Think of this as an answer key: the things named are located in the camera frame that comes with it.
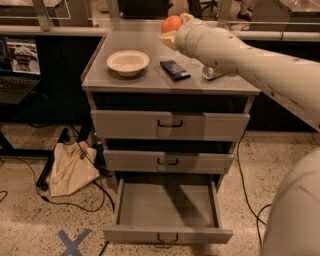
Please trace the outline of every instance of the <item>drawer handle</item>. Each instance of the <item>drawer handle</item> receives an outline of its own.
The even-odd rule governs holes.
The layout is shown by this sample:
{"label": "drawer handle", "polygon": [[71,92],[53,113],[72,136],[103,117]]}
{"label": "drawer handle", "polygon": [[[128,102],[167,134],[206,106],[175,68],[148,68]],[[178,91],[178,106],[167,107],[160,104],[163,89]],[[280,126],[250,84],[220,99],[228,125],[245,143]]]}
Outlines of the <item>drawer handle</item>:
{"label": "drawer handle", "polygon": [[174,240],[163,240],[160,238],[160,233],[158,233],[158,241],[161,243],[175,243],[175,242],[178,242],[178,240],[179,240],[178,233],[176,234],[176,238]]}
{"label": "drawer handle", "polygon": [[183,125],[183,121],[180,120],[180,123],[179,124],[169,124],[169,125],[166,125],[166,124],[161,124],[161,121],[158,120],[158,126],[160,127],[165,127],[165,128],[179,128]]}
{"label": "drawer handle", "polygon": [[160,162],[160,159],[158,158],[158,165],[164,165],[164,166],[168,166],[168,165],[177,165],[179,163],[179,159],[176,159],[175,162]]}

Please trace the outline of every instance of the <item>white bowl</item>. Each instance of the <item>white bowl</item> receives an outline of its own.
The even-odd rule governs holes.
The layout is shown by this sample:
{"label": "white bowl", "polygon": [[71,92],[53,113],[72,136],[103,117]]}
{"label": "white bowl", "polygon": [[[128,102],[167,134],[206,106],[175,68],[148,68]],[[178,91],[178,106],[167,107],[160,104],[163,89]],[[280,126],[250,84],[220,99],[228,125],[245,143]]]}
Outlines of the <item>white bowl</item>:
{"label": "white bowl", "polygon": [[109,56],[107,65],[121,76],[135,76],[149,64],[147,54],[134,50],[120,51]]}

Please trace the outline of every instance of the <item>open drawer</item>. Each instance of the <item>open drawer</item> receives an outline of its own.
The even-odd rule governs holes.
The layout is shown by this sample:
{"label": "open drawer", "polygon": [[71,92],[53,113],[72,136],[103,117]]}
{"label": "open drawer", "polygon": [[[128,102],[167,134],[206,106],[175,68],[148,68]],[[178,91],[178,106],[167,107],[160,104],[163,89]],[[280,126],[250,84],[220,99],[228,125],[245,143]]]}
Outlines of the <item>open drawer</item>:
{"label": "open drawer", "polygon": [[226,174],[232,164],[230,142],[107,140],[110,171]]}
{"label": "open drawer", "polygon": [[130,173],[120,179],[108,241],[227,243],[211,175]]}

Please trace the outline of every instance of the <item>orange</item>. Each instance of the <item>orange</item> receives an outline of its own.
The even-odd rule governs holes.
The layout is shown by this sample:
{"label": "orange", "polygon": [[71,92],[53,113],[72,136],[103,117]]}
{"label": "orange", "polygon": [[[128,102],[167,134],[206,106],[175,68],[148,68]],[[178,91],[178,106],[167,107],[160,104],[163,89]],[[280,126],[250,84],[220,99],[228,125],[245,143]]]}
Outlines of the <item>orange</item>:
{"label": "orange", "polygon": [[179,16],[173,15],[166,18],[161,26],[161,33],[177,31],[182,25],[182,19]]}

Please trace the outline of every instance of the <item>canvas bag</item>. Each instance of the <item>canvas bag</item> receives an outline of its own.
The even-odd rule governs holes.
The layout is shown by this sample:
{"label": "canvas bag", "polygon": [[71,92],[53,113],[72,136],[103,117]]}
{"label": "canvas bag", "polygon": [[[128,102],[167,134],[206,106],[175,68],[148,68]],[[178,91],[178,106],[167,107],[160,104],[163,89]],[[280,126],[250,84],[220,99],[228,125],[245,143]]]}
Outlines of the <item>canvas bag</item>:
{"label": "canvas bag", "polygon": [[97,151],[85,141],[81,141],[79,145],[57,143],[49,177],[51,196],[70,195],[97,179],[100,174],[92,164],[96,155]]}

